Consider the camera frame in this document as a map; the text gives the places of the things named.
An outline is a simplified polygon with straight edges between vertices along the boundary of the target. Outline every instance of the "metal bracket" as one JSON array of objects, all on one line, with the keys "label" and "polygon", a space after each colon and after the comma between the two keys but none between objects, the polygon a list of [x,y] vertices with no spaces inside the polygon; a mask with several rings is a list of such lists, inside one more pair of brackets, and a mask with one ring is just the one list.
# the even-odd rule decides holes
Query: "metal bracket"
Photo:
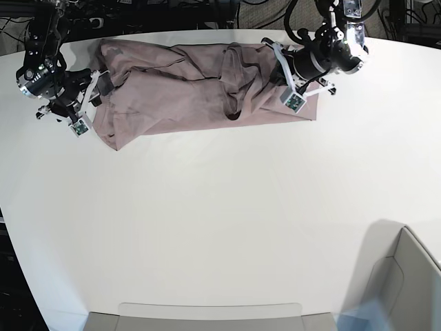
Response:
[{"label": "metal bracket", "polygon": [[283,74],[287,81],[287,89],[280,96],[280,101],[287,107],[291,108],[296,114],[306,104],[307,100],[298,94],[296,82],[294,81],[291,69],[289,69],[288,62],[282,53],[283,46],[280,43],[273,42],[269,38],[262,39],[262,42],[271,47],[276,55],[277,60],[283,69]]}]

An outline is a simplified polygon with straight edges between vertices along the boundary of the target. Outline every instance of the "pink cloth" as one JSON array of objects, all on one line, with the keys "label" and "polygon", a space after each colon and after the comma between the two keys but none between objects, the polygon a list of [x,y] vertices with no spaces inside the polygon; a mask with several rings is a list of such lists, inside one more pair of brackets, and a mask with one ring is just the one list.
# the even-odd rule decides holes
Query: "pink cloth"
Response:
[{"label": "pink cloth", "polygon": [[280,102],[286,86],[270,81],[277,61],[268,46],[106,40],[98,60],[116,89],[103,97],[94,129],[115,150],[142,134],[316,118],[317,97],[298,114]]}]

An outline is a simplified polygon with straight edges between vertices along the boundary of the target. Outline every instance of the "white tabletop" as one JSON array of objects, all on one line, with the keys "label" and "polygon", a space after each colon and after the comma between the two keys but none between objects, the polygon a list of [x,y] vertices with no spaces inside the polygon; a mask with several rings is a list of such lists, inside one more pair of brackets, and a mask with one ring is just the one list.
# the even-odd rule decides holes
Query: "white tabletop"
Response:
[{"label": "white tabletop", "polygon": [[[261,30],[120,38],[262,37],[287,42]],[[95,44],[62,51],[78,70]],[[140,137],[120,152],[37,122],[44,102],[15,84],[23,54],[1,57],[0,206],[48,325],[81,330],[120,303],[356,305],[402,224],[441,217],[441,52],[367,44],[370,62],[332,77],[317,121]]]}]

